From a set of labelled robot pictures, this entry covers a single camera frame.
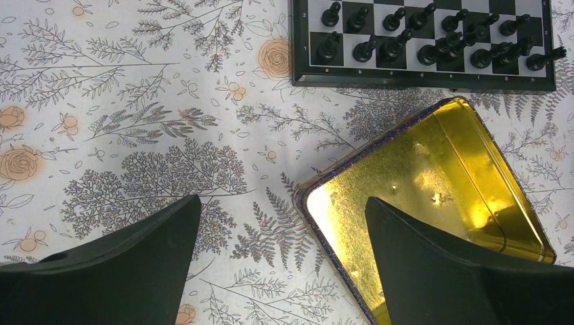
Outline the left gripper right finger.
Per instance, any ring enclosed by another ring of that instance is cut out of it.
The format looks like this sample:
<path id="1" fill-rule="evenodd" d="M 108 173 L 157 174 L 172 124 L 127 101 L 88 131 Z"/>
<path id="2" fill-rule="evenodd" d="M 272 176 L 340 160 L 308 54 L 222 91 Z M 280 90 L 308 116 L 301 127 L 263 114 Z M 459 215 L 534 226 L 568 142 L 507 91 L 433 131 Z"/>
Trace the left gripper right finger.
<path id="1" fill-rule="evenodd" d="M 393 324 L 572 324 L 573 269 L 496 252 L 370 197 L 366 223 Z"/>

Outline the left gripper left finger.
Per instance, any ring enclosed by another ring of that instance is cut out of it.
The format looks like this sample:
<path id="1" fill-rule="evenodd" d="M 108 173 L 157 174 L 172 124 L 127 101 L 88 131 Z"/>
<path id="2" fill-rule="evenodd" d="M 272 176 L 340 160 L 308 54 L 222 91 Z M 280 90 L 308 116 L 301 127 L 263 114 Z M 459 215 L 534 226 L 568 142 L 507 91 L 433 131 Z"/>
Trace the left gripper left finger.
<path id="1" fill-rule="evenodd" d="M 202 204 L 186 196 L 36 263 L 1 267 L 2 324 L 174 324 Z"/>

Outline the yellow metal tray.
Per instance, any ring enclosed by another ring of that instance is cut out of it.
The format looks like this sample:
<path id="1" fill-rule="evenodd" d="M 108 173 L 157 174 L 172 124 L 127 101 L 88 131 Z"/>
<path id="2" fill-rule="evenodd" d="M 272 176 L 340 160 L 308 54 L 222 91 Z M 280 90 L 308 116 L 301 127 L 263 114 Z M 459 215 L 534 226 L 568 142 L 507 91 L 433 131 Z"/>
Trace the yellow metal tray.
<path id="1" fill-rule="evenodd" d="M 389 324 L 364 215 L 369 197 L 492 250 L 555 262 L 516 174 L 465 97 L 414 113 L 294 192 L 352 304 L 368 324 Z"/>

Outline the black white chess board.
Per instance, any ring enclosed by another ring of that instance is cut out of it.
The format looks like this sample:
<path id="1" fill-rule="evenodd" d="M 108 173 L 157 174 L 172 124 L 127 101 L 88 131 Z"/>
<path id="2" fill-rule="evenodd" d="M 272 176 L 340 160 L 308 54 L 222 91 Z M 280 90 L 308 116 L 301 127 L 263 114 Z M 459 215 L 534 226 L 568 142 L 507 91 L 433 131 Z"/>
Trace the black white chess board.
<path id="1" fill-rule="evenodd" d="M 296 86 L 557 88 L 549 1 L 293 1 Z"/>

